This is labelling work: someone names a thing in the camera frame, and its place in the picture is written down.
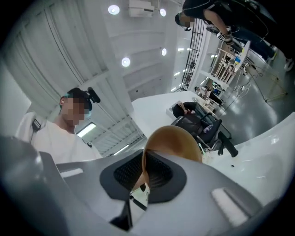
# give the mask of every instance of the gray plastic surface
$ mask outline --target gray plastic surface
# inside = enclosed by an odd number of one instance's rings
[[[268,208],[260,211],[260,203],[249,192],[217,170],[156,152],[185,170],[187,184],[170,202],[149,204],[134,227],[125,232],[108,223],[120,215],[124,203],[109,198],[99,176],[106,166],[130,153],[60,164],[57,168],[49,154],[39,155],[27,143],[3,137],[0,142],[1,183],[24,217],[47,235],[205,236],[241,232],[244,225],[233,230],[212,198],[211,191],[216,188],[229,189],[239,205],[255,214],[245,223],[248,227],[255,228],[270,212]],[[59,173],[77,168],[83,173],[65,179]]]

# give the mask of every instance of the desk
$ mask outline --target desk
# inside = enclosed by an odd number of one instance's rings
[[[245,59],[247,58],[249,49],[250,49],[250,41],[247,41],[245,47],[243,48],[243,51],[240,54],[239,59],[241,60],[239,64],[236,65],[235,67],[235,73],[241,68],[241,66],[244,64]]]

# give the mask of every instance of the table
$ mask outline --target table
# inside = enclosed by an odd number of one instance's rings
[[[250,41],[247,41],[245,47],[243,48],[243,51],[240,54],[239,59],[241,60],[239,64],[236,65],[235,67],[235,73],[241,68],[241,66],[244,64],[245,59],[247,58],[249,49],[250,49]]]

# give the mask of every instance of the ear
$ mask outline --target ear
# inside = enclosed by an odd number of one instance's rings
[[[59,100],[59,105],[62,106],[62,105],[64,105],[64,103],[65,103],[65,97],[63,96]]]

